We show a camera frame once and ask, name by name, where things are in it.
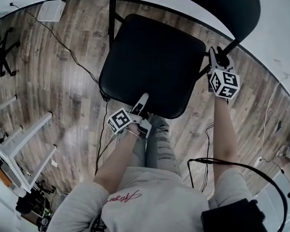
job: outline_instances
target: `small device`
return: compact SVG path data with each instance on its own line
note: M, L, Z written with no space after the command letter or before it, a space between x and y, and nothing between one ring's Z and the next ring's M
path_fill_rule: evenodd
M216 53L209 48L211 77L209 83L216 96L232 100L240 89L240 76L235 74L233 59L227 55L229 65L223 67L216 60Z
M132 123L132 119L124 108L120 108L118 111L110 115L107 119L107 124L114 134L120 132L130 123Z
M204 232L267 232L264 220L265 215L259 210L257 200L249 202L247 199L203 211L201 215Z
M114 134L117 134L122 129L127 127L130 123L138 124L138 130L141 138L148 138L151 124L147 119L143 119L140 114L145 107L149 95L143 94L131 111L127 113L124 108L120 108L107 119L107 124L112 129Z
M66 2L61 0L46 1L42 4L38 21L59 22Z

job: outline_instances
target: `chair backrest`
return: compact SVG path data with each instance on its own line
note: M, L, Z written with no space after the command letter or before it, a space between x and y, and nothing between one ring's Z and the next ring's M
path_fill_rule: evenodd
M191 1L200 5L219 19L239 42L256 27L261 13L260 0ZM115 13L115 6L116 0L110 0L110 14L113 14L112 10Z

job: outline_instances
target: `cable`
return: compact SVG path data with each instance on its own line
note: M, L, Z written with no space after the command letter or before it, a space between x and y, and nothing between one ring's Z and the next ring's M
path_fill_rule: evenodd
M281 80L276 84L276 86L275 86L275 88L274 88L274 90L273 90L273 93L272 93L272 95L271 95L271 97L270 97L270 99L269 99L269 103L267 104L267 108L266 108L266 111L265 111L264 125L263 125L263 138L262 138L261 153L260 153L260 157L261 157L261 158L263 158L263 157L262 157L262 152L263 152L263 144L264 144L264 137L265 137L265 123L266 123L267 111L269 110L269 107L270 107L270 104L271 104L272 98L273 98L273 96L275 95L275 92L276 92L276 89L277 89L278 85L279 85L283 80L285 80L285 79L287 79L287 77L281 79Z
M44 210L43 210L42 218L44 217L44 214L45 214L45 201L46 201L46 198L44 196Z
M26 163L24 162L24 156L23 156L23 154L20 152L20 156L21 156L21 159L20 159L20 161L24 164L24 165L26 165Z
M262 159L262 160L266 161L267 163L274 163L280 169L281 173L284 175L284 177L288 180L290 184L288 177L285 175L285 171L282 168L280 168L280 166L276 162L273 161L274 158L275 157L273 157L271 161L267 161L266 159Z
M208 139L208 144L207 144L207 154L206 157L208 158L208 154L209 154L209 146L210 146L210 141L209 141L209 135L208 135L208 130L211 129L214 126L213 123L211 123L206 129L205 129L205 134L207 136ZM203 178L203 184L201 187L201 192L203 192L207 186L207 180L208 180L208 164L205 167L205 172L204 172L204 178Z
M104 118L103 118L103 126L102 126L102 131L101 131L101 135L100 135L100 139L99 139L99 149L98 149L98 153L97 153L97 160L96 160L96 171L95 171L95 175L97 174L97 171L98 171L98 161L99 161L99 155L100 155L100 150L101 150L101 141L102 141L102 134L103 134L103 131L104 131L104 123L105 123L105 118L106 118L106 115L107 115L107 105L108 105L108 102L106 102L106 106L105 106L105 115L104 115Z
M219 159L215 159L215 158L189 159L187 161L187 165L188 165L188 169L189 169L189 174L190 174L190 179L191 179L191 185L192 185L193 188L194 188L194 185L193 185L193 180L192 180L191 170L190 170L190 165L189 165L189 163L191 161L196 161L196 162L205 163L205 164L235 165L235 166L240 166L240 167L248 168L248 169L252 170L253 172L257 173L258 175L260 175L262 178L264 178L269 183L271 183L276 188L276 190L278 191L278 193L279 193L279 195L281 197L281 200L283 202L283 206L284 206L284 218L283 218L283 222L282 222L282 224L281 224L278 232L282 232L283 231L283 229L285 227L285 223L286 223L287 213L288 213L288 203L287 203L287 199L286 199L284 193L282 192L282 190L279 188L279 186L269 176L267 176L265 173L261 172L260 170L254 168L254 167L251 167L251 166L245 165L245 164L241 164L241 163L237 163L237 162L229 162L229 161L219 160Z
M44 177L45 177L46 180L47 180L47 184L48 184L48 186L49 186L49 187L52 187L52 186L49 184L48 177L47 177L45 174L43 174L43 175L44 175Z
M55 189L55 195L53 196L53 199L52 199L52 201L51 201L51 203L50 203L50 210L52 210L52 207L53 207L53 201L54 201L54 198L56 197L56 195L57 195L57 189Z
M112 138L111 138L111 140L110 140L110 142L105 146L105 148L104 148L104 150L101 152L101 154L98 156L98 159L97 159L97 161L99 162L99 159L100 159L100 157L102 156L102 154L105 152L105 150L107 149L107 147L111 144L111 142L116 138L118 136L118 134L116 134L116 135L114 135Z
M88 70L88 69L86 69L83 65L81 65L79 62L78 62L78 60L77 60L77 58L76 58L76 56L75 56L75 54L74 54L74 52L70 49L70 48L68 48L64 43L62 43L61 42L61 40L54 34L54 32L47 26L47 25L45 25L45 24L43 24L42 22L40 22L33 14L31 14L30 12L28 12L27 10L25 10L25 9L21 9L21 8L19 8L18 6L16 6L15 4L13 4L13 3L10 3L10 6L14 6L14 7L16 7L17 9L19 9L19 10L22 10L22 11L24 11L25 13L27 13L27 14L29 14L29 15L31 15L38 23L40 23L41 25L43 25L45 28L47 28L51 33L52 33L52 35L55 37L55 39L59 42L59 44L61 44L65 49L67 49L69 52L70 52L70 54L71 54L71 56L72 56L72 58L73 58L73 60L74 60L74 62L79 66L79 67L81 67L81 68L83 68L89 75L90 75L90 77L92 78L92 80L96 83L96 84L99 84L99 82L97 81L97 79L94 77L94 75Z

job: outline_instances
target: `jeans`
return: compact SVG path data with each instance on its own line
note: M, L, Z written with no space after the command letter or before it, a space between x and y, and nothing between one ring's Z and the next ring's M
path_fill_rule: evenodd
M136 141L129 166L163 169L181 176L169 140L168 123L164 118L156 115L153 115L149 122L152 125L149 137L147 140ZM118 135L117 142L120 142L126 133L129 132L123 130Z

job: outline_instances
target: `white t-shirt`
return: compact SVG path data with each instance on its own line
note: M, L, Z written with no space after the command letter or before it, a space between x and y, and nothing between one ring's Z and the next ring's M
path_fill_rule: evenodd
M81 183L55 212L47 232L90 231L96 216L110 232L202 232L201 213L252 196L233 167L219 178L213 199L183 185L181 177L160 169L129 167L109 195L96 183Z

